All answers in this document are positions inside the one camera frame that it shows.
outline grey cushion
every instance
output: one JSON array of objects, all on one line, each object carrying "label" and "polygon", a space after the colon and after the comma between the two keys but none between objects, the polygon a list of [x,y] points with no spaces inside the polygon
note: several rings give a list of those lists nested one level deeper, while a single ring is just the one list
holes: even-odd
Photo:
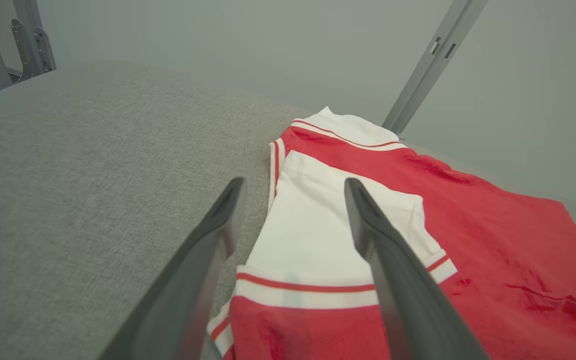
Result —
[{"label": "grey cushion", "polygon": [[[268,143],[310,114],[117,62],[0,91],[0,360],[98,356],[244,176],[246,218],[214,315],[266,217]],[[203,358],[219,358],[208,339]]]}]

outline metal bracket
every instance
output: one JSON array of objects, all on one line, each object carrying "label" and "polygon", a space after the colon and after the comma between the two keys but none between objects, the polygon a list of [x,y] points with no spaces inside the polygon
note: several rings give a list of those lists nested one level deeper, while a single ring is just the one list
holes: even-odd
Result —
[{"label": "metal bracket", "polygon": [[437,52],[437,50],[441,46],[441,44],[439,43],[441,39],[442,39],[441,36],[437,36],[437,39],[434,41],[434,44],[430,46],[430,54],[434,55]]},{"label": "metal bracket", "polygon": [[32,60],[34,75],[40,75],[42,68],[41,60],[39,59],[38,48],[35,46],[34,32],[32,32],[35,28],[42,27],[37,0],[12,0],[12,3],[14,5],[16,18],[26,27],[26,37],[30,43],[30,55],[32,55],[30,60]]},{"label": "metal bracket", "polygon": [[34,69],[35,60],[32,53],[32,47],[28,42],[28,37],[26,36],[26,29],[19,22],[18,19],[14,18],[11,21],[10,28],[12,29],[12,36],[16,42],[16,49],[19,51],[19,57],[21,58],[22,70],[19,80],[16,82],[23,82],[23,80],[28,80],[35,75],[39,75]]},{"label": "metal bracket", "polygon": [[53,49],[50,47],[50,41],[48,41],[48,34],[41,27],[35,27],[34,39],[37,41],[37,48],[39,49],[39,63],[41,64],[39,72],[43,74],[57,70]]}]

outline white stripe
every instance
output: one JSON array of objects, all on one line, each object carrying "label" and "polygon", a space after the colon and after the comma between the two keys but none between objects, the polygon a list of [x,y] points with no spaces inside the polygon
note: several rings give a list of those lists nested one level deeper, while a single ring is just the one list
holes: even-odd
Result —
[{"label": "white stripe", "polygon": [[457,267],[455,267],[452,260],[448,259],[441,265],[432,269],[432,271],[430,271],[430,276],[432,276],[435,283],[440,284],[455,273],[457,273]]},{"label": "white stripe", "polygon": [[388,145],[384,145],[384,146],[365,146],[365,145],[359,145],[356,143],[352,143],[350,141],[348,141],[347,139],[343,139],[342,137],[339,137],[337,135],[335,135],[332,132],[327,132],[321,129],[318,129],[317,127],[308,125],[306,123],[302,123],[302,122],[293,122],[290,124],[290,126],[294,126],[297,128],[302,128],[302,129],[306,129],[309,130],[311,132],[317,133],[317,134],[322,134],[322,135],[326,135],[327,137],[331,137],[334,139],[339,139],[340,141],[346,142],[352,146],[355,146],[356,148],[360,148],[360,149],[364,149],[364,150],[372,150],[372,151],[390,151],[390,150],[397,150],[397,149],[404,149],[407,148],[406,145],[402,144],[402,143],[391,143]]},{"label": "white stripe", "polygon": [[373,276],[354,278],[318,278],[307,276],[295,276],[295,274],[276,272],[268,269],[259,269],[249,265],[237,265],[237,274],[249,274],[257,278],[278,281],[286,284],[313,285],[315,287],[361,287],[373,284]]},{"label": "white stripe", "polygon": [[266,306],[297,309],[348,309],[377,305],[375,290],[359,292],[312,292],[279,289],[239,279],[233,296]]},{"label": "white stripe", "polygon": [[273,205],[273,200],[275,200],[275,142],[270,143],[270,192],[268,196],[268,208],[265,210],[265,214],[268,215],[270,212],[270,207]]},{"label": "white stripe", "polygon": [[233,328],[231,328],[231,324],[228,324],[223,331],[217,336],[214,340],[215,346],[217,346],[217,350],[221,354],[223,358],[226,355],[226,352],[235,344],[235,339],[233,337]]},{"label": "white stripe", "polygon": [[281,172],[284,160],[286,160],[286,146],[284,145],[284,141],[281,139],[281,137],[277,139],[277,145],[279,145],[279,172]]}]

